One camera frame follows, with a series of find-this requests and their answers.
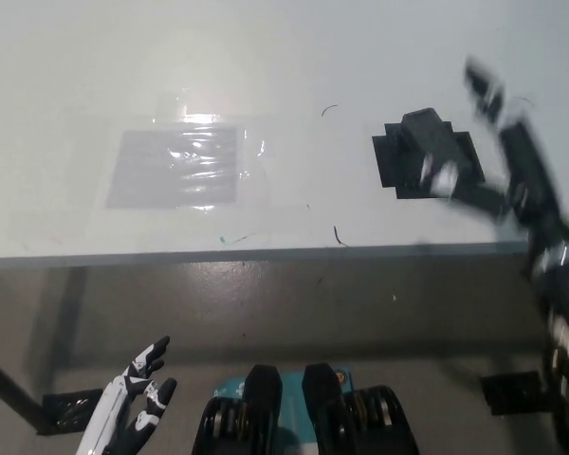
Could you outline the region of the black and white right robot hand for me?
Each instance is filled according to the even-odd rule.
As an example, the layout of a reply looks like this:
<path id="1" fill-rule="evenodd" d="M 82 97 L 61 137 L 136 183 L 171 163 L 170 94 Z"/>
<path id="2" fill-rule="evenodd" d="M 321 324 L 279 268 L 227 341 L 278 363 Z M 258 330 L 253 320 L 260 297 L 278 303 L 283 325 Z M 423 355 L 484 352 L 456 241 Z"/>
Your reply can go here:
<path id="1" fill-rule="evenodd" d="M 474 60 L 465 82 L 477 112 L 496 135 L 509 171 L 505 194 L 462 182 L 461 165 L 442 160 L 433 148 L 424 153 L 420 184 L 434 195 L 453 198 L 502 217 L 512 211 L 528 233 L 526 273 L 554 314 L 569 319 L 569 224 L 543 162 L 528 119 L 509 109 L 504 87 Z"/>

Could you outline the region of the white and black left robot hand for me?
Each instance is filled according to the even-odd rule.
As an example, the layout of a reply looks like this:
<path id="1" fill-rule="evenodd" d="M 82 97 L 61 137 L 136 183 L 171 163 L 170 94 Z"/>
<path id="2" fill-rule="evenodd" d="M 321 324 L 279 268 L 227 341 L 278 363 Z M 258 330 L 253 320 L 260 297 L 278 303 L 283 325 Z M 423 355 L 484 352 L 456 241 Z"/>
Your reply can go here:
<path id="1" fill-rule="evenodd" d="M 137 355 L 103 389 L 83 433 L 78 455 L 136 455 L 156 431 L 177 387 L 171 377 L 162 383 L 152 374 L 164 366 L 171 338 L 160 338 Z"/>

